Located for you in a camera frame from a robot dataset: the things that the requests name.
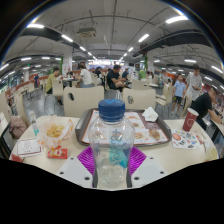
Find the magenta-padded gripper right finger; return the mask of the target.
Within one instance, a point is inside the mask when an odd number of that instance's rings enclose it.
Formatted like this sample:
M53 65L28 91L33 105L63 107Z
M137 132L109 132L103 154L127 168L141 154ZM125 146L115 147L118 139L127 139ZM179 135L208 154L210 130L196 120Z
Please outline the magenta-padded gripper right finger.
M128 188L143 187L166 175L166 170L153 156L146 156L136 147L131 150L126 177Z

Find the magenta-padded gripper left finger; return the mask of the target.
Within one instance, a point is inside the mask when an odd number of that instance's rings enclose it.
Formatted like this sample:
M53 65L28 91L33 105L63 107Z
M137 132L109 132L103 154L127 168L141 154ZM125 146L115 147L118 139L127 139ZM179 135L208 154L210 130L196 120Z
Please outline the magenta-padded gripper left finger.
M70 156L56 175L84 188L96 188L98 177L92 149L87 147L77 157Z

